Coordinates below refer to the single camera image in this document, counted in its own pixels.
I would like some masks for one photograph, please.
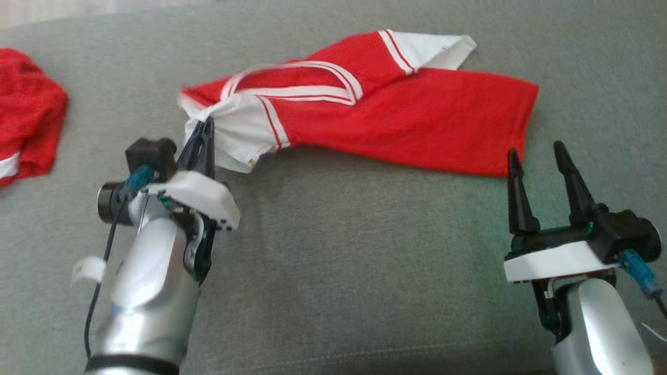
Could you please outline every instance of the black cable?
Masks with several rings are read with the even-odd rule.
[[[125,209],[127,205],[127,200],[121,202],[121,207],[113,217],[111,223],[111,229],[109,229],[109,238],[107,239],[107,248],[104,250],[104,263],[106,264],[111,255],[111,246],[113,245],[113,237],[116,234],[116,226],[118,225],[118,217],[121,215],[121,212]],[[83,327],[83,345],[85,346],[85,355],[90,359],[90,324],[93,321],[93,313],[95,311],[95,305],[97,303],[97,298],[99,297],[99,290],[102,287],[101,283],[97,283],[95,291],[93,292],[93,298],[90,301],[90,307],[88,307],[88,316],[85,319],[85,326]]]
[[[662,298],[659,296],[656,297],[656,303],[658,304],[658,308],[662,312],[662,315],[665,317],[665,319],[667,319],[667,308],[665,308],[665,304],[662,303]]]

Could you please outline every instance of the robotic arm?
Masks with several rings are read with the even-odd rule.
[[[130,178],[100,190],[98,212],[112,232],[121,224],[138,233],[92,356],[87,337],[96,298],[91,303],[86,374],[178,374],[215,232],[235,230],[240,218],[228,188],[213,179],[213,132],[211,119],[197,124],[178,161],[170,139],[136,141],[125,152]]]
[[[540,230],[532,215],[516,150],[509,153],[514,238],[505,257],[507,280],[532,284],[540,323],[556,337],[552,355],[559,375],[653,374],[651,359],[615,289],[615,268],[626,270],[662,309],[662,289],[645,264],[660,256],[658,231],[630,210],[613,213],[595,203],[565,145],[557,141],[554,151],[570,201],[570,226],[549,230]],[[555,288],[558,280],[565,285]]]

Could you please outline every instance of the black ring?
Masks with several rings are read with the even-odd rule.
[[[85,371],[95,371],[102,368],[127,367],[135,368],[155,375],[178,375],[178,366],[157,358],[136,356],[132,354],[118,354],[114,356],[93,356],[88,359]]]

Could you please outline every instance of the gray fabric surface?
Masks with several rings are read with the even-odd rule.
[[[561,139],[597,200],[632,208],[667,233],[664,4],[502,3],[246,1],[0,34],[0,45],[32,56],[71,100],[53,171],[0,190],[5,373],[81,372],[93,287],[70,287],[69,276],[78,259],[103,252],[108,226],[97,218],[97,189],[125,175],[123,150],[136,138],[182,139],[182,85],[302,57],[352,33],[470,34],[479,48],[463,69],[541,87],[525,169],[543,226],[567,222],[552,155]],[[217,172],[242,224],[217,238],[183,374],[551,366],[552,337],[537,323],[530,287],[504,279],[502,179],[314,148],[268,157],[251,175]],[[112,270],[132,238],[133,230],[118,231]],[[664,258],[653,268],[667,282]],[[631,280],[621,275],[618,289],[637,322],[667,330]],[[108,307],[99,305],[94,325]],[[665,355],[641,333],[652,355]]]

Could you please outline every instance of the garment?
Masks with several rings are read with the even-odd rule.
[[[412,167],[507,173],[523,156],[538,86],[456,70],[476,48],[467,35],[382,30],[303,59],[186,87],[190,120],[215,120],[216,164],[249,173],[261,155],[319,145]]]
[[[30,58],[0,49],[0,187],[49,172],[67,94]]]

